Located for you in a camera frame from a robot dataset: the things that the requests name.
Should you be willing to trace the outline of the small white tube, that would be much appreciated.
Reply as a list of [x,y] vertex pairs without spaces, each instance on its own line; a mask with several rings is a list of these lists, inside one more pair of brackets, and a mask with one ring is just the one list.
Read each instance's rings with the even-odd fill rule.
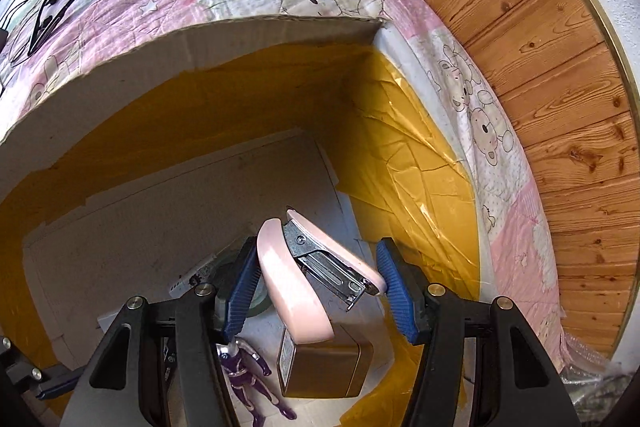
[[190,271],[180,275],[174,283],[168,288],[168,294],[171,298],[179,298],[191,288],[205,283],[214,269],[215,259],[208,257],[195,265]]

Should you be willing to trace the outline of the pink bear bedsheet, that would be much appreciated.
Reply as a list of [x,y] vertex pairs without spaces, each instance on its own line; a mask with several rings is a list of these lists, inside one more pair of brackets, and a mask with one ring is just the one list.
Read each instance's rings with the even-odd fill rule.
[[34,55],[28,42],[40,10],[14,23],[1,69],[1,142],[44,152],[47,136],[78,123],[75,109],[43,113],[96,68],[183,29],[253,17],[384,20],[410,60],[397,65],[397,92],[373,90],[381,115],[349,124],[346,142],[326,143],[338,187],[360,237],[393,235],[419,265],[462,291],[513,296],[555,365],[565,362],[558,272],[532,170],[494,91],[459,41],[423,0],[62,0],[70,10]]

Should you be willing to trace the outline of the gold metal tin box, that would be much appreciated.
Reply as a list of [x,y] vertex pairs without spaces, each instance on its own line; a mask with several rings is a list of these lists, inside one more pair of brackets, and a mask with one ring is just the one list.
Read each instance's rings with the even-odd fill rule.
[[360,395],[374,349],[355,327],[338,324],[334,338],[296,343],[284,331],[277,358],[280,390],[285,398],[344,399]]

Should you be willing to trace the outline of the pink stapler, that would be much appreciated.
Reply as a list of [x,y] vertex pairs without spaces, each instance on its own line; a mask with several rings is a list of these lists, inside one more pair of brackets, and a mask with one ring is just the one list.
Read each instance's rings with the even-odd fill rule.
[[387,291],[381,273],[332,239],[293,208],[286,219],[260,226],[257,258],[269,297],[294,343],[310,345],[334,338],[317,281],[351,310],[363,295]]

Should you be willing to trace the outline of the purple Ultraman figure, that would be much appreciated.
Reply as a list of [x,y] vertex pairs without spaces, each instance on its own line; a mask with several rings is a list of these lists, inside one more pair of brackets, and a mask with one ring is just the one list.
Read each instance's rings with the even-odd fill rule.
[[286,405],[275,393],[273,393],[266,383],[251,369],[246,358],[251,358],[259,367],[262,376],[268,377],[272,370],[266,359],[245,339],[234,337],[230,343],[216,346],[218,361],[227,375],[231,390],[238,400],[252,415],[254,427],[263,426],[266,422],[265,415],[258,411],[258,408],[250,399],[248,391],[257,391],[265,397],[279,412],[289,421],[295,421],[297,414]]

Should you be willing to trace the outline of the green tape roll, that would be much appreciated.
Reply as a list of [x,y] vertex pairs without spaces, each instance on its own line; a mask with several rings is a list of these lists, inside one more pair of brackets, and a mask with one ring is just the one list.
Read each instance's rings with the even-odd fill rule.
[[219,265],[214,282],[217,287],[215,317],[219,321],[240,315],[257,317],[271,307],[254,248]]

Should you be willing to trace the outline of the clear bubble wrap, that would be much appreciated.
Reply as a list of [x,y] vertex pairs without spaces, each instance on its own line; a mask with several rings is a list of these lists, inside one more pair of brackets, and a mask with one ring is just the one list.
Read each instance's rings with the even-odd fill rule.
[[639,410],[639,369],[634,373],[565,333],[561,381],[581,426],[621,426]]

